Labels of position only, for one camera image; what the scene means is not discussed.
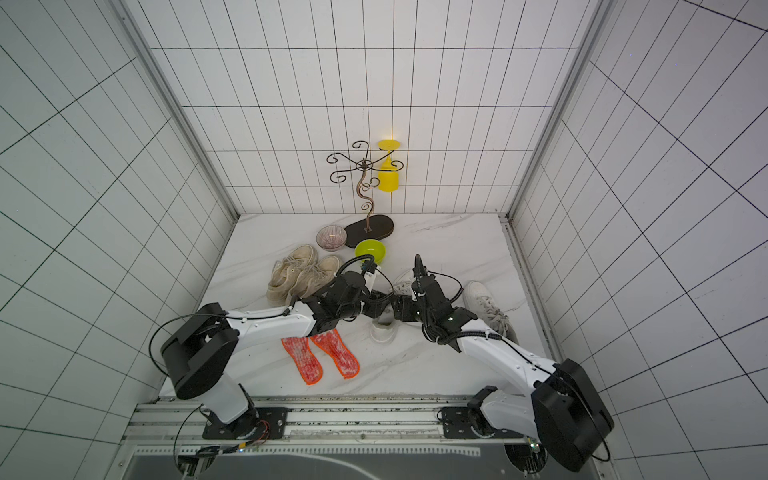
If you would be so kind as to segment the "red insole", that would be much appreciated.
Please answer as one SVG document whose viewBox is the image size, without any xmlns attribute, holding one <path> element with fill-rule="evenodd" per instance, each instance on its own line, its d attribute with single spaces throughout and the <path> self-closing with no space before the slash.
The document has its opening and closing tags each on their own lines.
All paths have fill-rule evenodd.
<svg viewBox="0 0 768 480">
<path fill-rule="evenodd" d="M 292 358 L 301 378 L 307 385 L 314 385 L 322 379 L 322 365 L 311 351 L 308 338 L 284 338 L 281 340 L 281 344 Z"/>
<path fill-rule="evenodd" d="M 336 329 L 313 336 L 311 341 L 333 360 L 337 370 L 344 379 L 352 379 L 359 374 L 360 364 L 358 359 L 347 348 Z"/>
</svg>

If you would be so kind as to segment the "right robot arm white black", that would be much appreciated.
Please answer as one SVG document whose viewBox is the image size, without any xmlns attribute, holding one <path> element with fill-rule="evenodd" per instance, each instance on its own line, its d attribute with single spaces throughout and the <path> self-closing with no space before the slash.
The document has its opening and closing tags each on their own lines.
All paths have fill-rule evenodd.
<svg viewBox="0 0 768 480">
<path fill-rule="evenodd" d="M 529 352 L 472 311 L 455 307 L 420 255 L 412 272 L 412 294 L 397 315 L 419 321 L 428 341 L 482 362 L 513 386 L 511 394 L 491 387 L 475 397 L 486 424 L 530 437 L 562 467 L 580 471 L 615 427 L 584 368 Z"/>
</svg>

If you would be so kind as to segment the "beige lace sneaker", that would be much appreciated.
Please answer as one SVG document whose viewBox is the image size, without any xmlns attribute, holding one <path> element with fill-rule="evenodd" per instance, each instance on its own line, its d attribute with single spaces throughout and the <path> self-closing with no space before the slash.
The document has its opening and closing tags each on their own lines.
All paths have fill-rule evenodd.
<svg viewBox="0 0 768 480">
<path fill-rule="evenodd" d="M 341 266 L 341 259 L 336 255 L 327 255 L 303 268 L 295 285 L 288 292 L 288 300 L 304 299 L 312 296 L 330 283 Z"/>
<path fill-rule="evenodd" d="M 286 303 L 299 275 L 317 261 L 317 250 L 309 244 L 301 245 L 288 256 L 275 263 L 267 286 L 266 299 L 270 306 Z"/>
</svg>

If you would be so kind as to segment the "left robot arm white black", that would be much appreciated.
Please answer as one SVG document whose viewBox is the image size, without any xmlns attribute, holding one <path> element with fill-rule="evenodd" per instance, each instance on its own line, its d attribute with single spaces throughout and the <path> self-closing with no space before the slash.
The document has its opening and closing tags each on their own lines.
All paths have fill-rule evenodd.
<svg viewBox="0 0 768 480">
<path fill-rule="evenodd" d="M 394 293 L 374 289 L 379 269 L 371 255 L 341 265 L 315 293 L 291 298 L 287 306 L 256 312 L 227 311 L 209 303 L 180 316 L 181 326 L 160 346 L 160 370 L 179 400 L 199 404 L 206 419 L 202 438 L 249 442 L 279 438 L 275 421 L 260 414 L 250 395 L 227 373 L 233 356 L 257 345 L 325 334 L 340 321 L 376 318 Z"/>
</svg>

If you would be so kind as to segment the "white sneaker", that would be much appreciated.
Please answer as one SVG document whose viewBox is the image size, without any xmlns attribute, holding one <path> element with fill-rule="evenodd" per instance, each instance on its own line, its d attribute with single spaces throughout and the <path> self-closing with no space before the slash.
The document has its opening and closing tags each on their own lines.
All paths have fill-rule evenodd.
<svg viewBox="0 0 768 480">
<path fill-rule="evenodd" d="M 412 284 L 414 274 L 406 270 L 394 282 L 392 296 L 384 312 L 372 320 L 370 335 L 378 343 L 390 343 L 400 326 L 417 329 L 420 324 L 407 312 L 407 307 L 413 299 Z"/>
<path fill-rule="evenodd" d="M 508 315 L 498 306 L 490 290 L 479 281 L 470 281 L 462 294 L 464 306 L 488 327 L 506 339 L 517 343 L 518 337 Z"/>
</svg>

